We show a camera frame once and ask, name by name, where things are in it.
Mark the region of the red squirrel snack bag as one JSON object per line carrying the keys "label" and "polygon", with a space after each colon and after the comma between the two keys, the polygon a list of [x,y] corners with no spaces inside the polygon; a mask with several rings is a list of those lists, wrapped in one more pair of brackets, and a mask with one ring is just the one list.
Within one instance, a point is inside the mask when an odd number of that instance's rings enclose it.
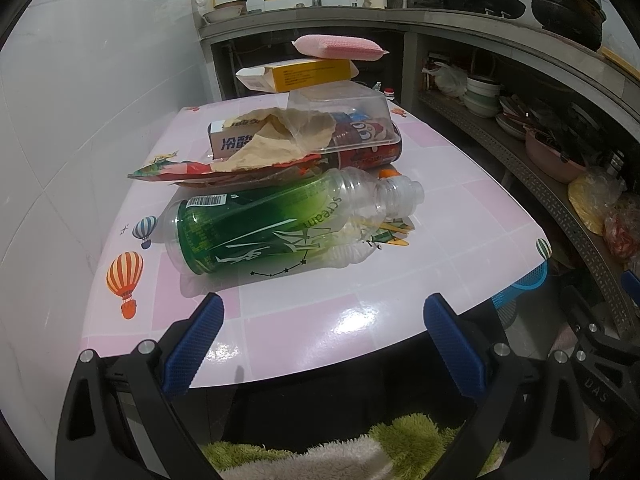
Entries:
{"label": "red squirrel snack bag", "polygon": [[128,178],[143,182],[167,182],[191,188],[252,186],[308,177],[312,170],[319,166],[320,160],[319,155],[309,155],[295,162],[282,162],[268,167],[221,170],[213,169],[211,164],[205,162],[176,162],[167,156],[158,156],[146,166],[128,174]]}

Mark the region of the green plastic bottle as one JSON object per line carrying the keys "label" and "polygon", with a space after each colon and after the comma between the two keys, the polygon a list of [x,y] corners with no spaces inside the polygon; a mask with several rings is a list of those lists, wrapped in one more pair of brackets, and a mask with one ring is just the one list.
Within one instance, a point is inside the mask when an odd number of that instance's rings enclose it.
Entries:
{"label": "green plastic bottle", "polygon": [[256,259],[311,257],[361,244],[424,201],[420,182],[348,167],[271,188],[193,196],[165,214],[168,257],[182,274],[214,274]]}

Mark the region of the blue white toothpaste box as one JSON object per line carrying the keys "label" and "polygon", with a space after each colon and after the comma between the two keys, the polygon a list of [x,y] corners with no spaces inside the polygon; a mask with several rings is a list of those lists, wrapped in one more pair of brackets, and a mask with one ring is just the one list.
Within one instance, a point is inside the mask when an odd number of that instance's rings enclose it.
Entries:
{"label": "blue white toothpaste box", "polygon": [[210,122],[207,135],[212,159],[227,159],[246,145],[266,124],[265,119],[229,119]]}

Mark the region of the beige cloth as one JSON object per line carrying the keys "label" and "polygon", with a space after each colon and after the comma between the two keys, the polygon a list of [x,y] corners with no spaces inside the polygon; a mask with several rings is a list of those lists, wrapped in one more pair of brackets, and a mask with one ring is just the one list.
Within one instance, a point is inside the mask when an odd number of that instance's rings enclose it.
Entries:
{"label": "beige cloth", "polygon": [[265,119],[266,124],[227,159],[213,159],[213,169],[255,169],[317,155],[331,142],[335,119],[318,110],[270,107],[230,119]]}

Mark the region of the clear plastic container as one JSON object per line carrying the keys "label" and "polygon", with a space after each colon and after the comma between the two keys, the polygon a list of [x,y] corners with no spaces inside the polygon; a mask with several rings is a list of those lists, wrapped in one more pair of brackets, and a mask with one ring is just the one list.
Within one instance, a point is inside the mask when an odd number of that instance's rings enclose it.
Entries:
{"label": "clear plastic container", "polygon": [[317,84],[288,94],[286,125],[309,153],[379,148],[400,140],[388,104],[383,93],[350,80]]}

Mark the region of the yellow cardboard box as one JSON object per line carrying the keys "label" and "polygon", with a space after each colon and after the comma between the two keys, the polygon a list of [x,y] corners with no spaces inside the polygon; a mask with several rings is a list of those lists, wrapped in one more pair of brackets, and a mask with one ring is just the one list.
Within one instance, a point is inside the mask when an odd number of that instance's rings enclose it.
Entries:
{"label": "yellow cardboard box", "polygon": [[278,93],[351,80],[358,75],[359,70],[349,60],[301,58],[241,68],[235,78],[248,90]]}

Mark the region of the pink scrub sponge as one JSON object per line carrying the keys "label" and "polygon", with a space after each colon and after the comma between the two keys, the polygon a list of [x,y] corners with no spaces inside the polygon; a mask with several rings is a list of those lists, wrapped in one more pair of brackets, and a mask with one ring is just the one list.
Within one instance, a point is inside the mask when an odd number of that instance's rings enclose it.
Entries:
{"label": "pink scrub sponge", "polygon": [[305,35],[293,46],[300,54],[328,60],[377,61],[387,54],[372,40],[349,36]]}

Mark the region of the red cartoon snack bag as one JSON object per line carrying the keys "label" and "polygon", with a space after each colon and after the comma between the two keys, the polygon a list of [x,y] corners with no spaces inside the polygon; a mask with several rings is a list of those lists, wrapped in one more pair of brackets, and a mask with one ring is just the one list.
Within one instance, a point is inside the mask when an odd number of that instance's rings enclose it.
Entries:
{"label": "red cartoon snack bag", "polygon": [[399,130],[388,116],[371,117],[359,112],[333,113],[335,129],[321,153],[320,167],[355,167],[372,170],[391,164],[402,152]]}

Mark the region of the blue trash basket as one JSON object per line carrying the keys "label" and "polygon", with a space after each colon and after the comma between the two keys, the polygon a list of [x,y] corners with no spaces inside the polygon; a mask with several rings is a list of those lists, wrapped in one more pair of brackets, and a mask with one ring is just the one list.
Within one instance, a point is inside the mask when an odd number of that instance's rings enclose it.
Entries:
{"label": "blue trash basket", "polygon": [[544,284],[547,276],[548,263],[543,262],[533,271],[491,297],[500,323],[505,330],[514,323],[518,316],[518,297],[539,288]]}

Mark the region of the green fuzzy sleeve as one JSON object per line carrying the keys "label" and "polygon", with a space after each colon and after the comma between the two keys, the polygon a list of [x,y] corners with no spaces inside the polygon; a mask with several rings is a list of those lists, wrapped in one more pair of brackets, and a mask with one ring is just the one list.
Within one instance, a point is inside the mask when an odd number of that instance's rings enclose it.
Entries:
{"label": "green fuzzy sleeve", "polygon": [[301,453],[224,441],[206,444],[201,451],[224,479],[423,479],[458,432],[424,414],[410,414],[375,425],[355,439]]}

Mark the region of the yellow food bag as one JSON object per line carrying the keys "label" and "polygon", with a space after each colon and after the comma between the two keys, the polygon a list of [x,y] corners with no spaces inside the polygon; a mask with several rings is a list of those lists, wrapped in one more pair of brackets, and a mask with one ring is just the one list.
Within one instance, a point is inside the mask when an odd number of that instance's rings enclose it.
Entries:
{"label": "yellow food bag", "polygon": [[621,180],[601,169],[590,169],[567,185],[567,196],[588,231],[603,234],[604,218],[625,189]]}

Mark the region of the pink balloon tablecloth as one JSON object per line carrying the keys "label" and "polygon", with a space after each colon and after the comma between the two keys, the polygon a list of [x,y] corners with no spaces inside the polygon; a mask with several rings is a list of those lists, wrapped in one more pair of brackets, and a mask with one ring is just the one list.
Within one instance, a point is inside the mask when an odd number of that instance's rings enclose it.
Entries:
{"label": "pink balloon tablecloth", "polygon": [[213,387],[312,370],[383,349],[424,329],[434,292],[457,312],[497,295],[551,257],[532,216],[431,120],[394,108],[395,166],[424,189],[410,224],[354,247],[323,246],[324,231],[285,233],[270,256],[239,242],[221,271],[178,270],[164,215],[196,198],[205,211],[231,197],[205,188],[137,181],[125,198],[93,280],[82,348],[126,353],[186,318],[206,292],[224,300],[224,327],[195,377]]}

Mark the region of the pink basin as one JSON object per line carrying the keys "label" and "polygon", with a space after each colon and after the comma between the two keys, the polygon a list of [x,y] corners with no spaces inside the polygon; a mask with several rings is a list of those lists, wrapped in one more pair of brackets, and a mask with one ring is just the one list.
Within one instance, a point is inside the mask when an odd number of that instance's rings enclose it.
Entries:
{"label": "pink basin", "polygon": [[525,149],[529,159],[553,180],[569,184],[587,171],[577,162],[563,158],[561,153],[536,139],[536,130],[526,129]]}

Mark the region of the stacked white bowls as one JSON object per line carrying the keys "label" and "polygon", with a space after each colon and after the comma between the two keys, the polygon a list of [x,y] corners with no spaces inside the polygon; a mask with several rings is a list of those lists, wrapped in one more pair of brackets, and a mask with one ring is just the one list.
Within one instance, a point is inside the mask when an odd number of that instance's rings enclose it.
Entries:
{"label": "stacked white bowls", "polygon": [[500,84],[481,76],[469,76],[462,96],[464,106],[480,118],[493,118],[499,111]]}

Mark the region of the white plastic bag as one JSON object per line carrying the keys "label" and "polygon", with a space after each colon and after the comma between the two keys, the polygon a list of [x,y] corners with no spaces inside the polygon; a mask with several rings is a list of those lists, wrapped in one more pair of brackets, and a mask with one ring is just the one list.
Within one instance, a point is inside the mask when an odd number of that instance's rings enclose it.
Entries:
{"label": "white plastic bag", "polygon": [[436,62],[434,68],[424,68],[422,73],[432,76],[439,91],[450,98],[461,98],[468,90],[468,75],[460,68]]}

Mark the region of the black wok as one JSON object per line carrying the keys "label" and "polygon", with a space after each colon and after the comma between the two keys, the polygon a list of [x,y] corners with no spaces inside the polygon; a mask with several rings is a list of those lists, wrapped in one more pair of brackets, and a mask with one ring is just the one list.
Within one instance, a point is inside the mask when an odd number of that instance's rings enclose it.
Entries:
{"label": "black wok", "polygon": [[470,12],[516,20],[525,13],[526,4],[521,0],[465,0],[464,8]]}

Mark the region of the bowl on counter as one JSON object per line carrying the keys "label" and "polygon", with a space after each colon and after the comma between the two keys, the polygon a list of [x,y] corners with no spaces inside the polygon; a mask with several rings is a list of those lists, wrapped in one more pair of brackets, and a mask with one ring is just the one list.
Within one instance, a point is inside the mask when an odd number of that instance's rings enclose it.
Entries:
{"label": "bowl on counter", "polygon": [[207,11],[203,18],[207,24],[214,24],[222,21],[238,18],[247,14],[246,0],[231,0],[219,3],[212,10]]}

